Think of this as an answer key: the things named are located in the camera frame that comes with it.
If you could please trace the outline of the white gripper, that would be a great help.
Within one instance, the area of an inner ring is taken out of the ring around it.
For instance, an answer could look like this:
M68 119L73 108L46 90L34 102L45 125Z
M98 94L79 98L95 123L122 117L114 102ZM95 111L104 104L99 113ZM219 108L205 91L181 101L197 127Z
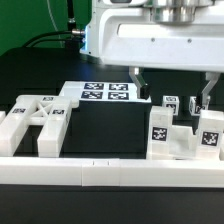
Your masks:
M90 55L134 66L145 100L143 68L224 72L224 0L92 0Z

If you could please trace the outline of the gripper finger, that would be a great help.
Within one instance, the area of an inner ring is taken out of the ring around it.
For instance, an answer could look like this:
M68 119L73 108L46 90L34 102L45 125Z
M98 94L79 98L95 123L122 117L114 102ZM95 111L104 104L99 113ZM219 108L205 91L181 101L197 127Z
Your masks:
M220 74L218 72L206 72L205 80L207 81L206 86L200 90L196 96L196 105L199 107L207 106L210 101L210 91L216 85L220 78Z

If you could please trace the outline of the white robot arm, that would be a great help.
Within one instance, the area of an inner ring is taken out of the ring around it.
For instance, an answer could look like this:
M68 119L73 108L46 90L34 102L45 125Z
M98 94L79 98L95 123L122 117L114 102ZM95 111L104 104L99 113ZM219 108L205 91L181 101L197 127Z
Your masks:
M205 72L202 105L224 73L224 0L92 0L84 34L82 55L134 78L141 68Z

